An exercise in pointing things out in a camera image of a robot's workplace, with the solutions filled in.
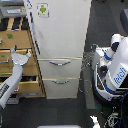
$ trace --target dark floor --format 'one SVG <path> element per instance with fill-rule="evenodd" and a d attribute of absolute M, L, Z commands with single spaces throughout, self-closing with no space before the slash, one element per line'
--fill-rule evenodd
<path fill-rule="evenodd" d="M 128 1 L 120 0 L 92 0 L 91 16 L 86 38 L 85 52 L 90 52 L 92 44 L 109 46 L 111 36 L 120 33 L 126 36 L 120 23 L 120 12 L 128 7 Z M 85 74 L 81 73 L 80 86 L 86 86 Z M 7 105 L 3 110 L 2 128 L 36 128 L 40 125 L 79 125 L 92 128 L 90 115 L 98 117 L 101 128 L 105 119 L 99 109 L 87 109 L 88 102 L 84 93 L 78 92 L 77 99 L 47 100 L 46 98 L 20 99 L 18 105 Z"/>

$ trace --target refrigerator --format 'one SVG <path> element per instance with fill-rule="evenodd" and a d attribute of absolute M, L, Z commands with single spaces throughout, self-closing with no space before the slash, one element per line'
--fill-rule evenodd
<path fill-rule="evenodd" d="M 77 98 L 91 0 L 24 0 L 47 99 Z"/>

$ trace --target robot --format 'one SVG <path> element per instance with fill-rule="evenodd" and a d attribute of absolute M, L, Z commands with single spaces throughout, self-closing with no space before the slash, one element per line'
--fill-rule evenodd
<path fill-rule="evenodd" d="M 0 109 L 5 108 L 9 97 L 21 81 L 23 67 L 26 66 L 29 58 L 31 57 L 29 51 L 27 51 L 26 55 L 21 55 L 15 52 L 16 49 L 16 45 L 14 48 L 10 49 L 12 61 L 14 63 L 12 75 L 0 85 Z"/>
<path fill-rule="evenodd" d="M 92 62 L 94 94 L 116 104 L 128 90 L 128 37 L 114 34 L 110 47 L 98 47 Z"/>

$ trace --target label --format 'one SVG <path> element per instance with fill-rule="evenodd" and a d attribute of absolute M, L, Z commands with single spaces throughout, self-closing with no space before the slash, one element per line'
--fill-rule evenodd
<path fill-rule="evenodd" d="M 120 65 L 116 73 L 114 74 L 113 77 L 114 83 L 119 87 L 124 81 L 126 75 L 127 75 L 127 70 L 124 67 L 122 67 L 122 65 Z"/>

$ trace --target freezer drawer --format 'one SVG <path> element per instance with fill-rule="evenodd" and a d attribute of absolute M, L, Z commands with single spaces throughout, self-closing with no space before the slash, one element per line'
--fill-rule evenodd
<path fill-rule="evenodd" d="M 43 80 L 47 99 L 77 98 L 79 79 Z"/>
<path fill-rule="evenodd" d="M 38 61 L 42 78 L 72 78 L 80 76 L 82 58 Z"/>

